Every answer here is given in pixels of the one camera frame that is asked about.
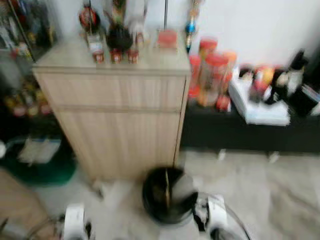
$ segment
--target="white paper stack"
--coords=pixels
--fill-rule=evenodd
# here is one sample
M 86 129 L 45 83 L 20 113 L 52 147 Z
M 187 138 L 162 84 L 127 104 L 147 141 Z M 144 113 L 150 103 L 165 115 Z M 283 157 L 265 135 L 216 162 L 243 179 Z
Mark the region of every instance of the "white paper stack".
M 288 106 L 283 101 L 273 105 L 249 100 L 251 82 L 234 77 L 229 84 L 229 95 L 247 124 L 287 126 L 290 124 Z

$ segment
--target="wooden panel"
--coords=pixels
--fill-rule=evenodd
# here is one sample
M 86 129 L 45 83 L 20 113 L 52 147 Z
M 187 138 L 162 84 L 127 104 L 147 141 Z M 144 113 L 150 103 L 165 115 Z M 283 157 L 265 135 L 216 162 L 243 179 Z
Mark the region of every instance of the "wooden panel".
M 39 73 L 38 77 L 57 107 L 180 112 L 185 86 L 181 76 Z
M 178 113 L 57 115 L 92 180 L 140 179 L 156 166 L 174 163 Z

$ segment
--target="floor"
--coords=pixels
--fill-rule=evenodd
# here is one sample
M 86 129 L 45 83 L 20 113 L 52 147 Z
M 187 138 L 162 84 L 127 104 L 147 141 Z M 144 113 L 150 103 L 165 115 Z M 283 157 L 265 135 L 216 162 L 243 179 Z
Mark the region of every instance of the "floor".
M 259 152 L 227 151 L 217 161 L 214 152 L 184 151 L 179 164 L 200 191 L 224 197 L 251 239 L 320 239 L 320 156 L 281 155 L 270 164 Z M 175 228 L 151 221 L 141 203 L 140 184 L 106 183 L 101 201 L 77 172 L 64 186 L 35 190 L 51 214 L 63 213 L 70 203 L 84 203 L 96 240 L 200 239 L 193 221 Z

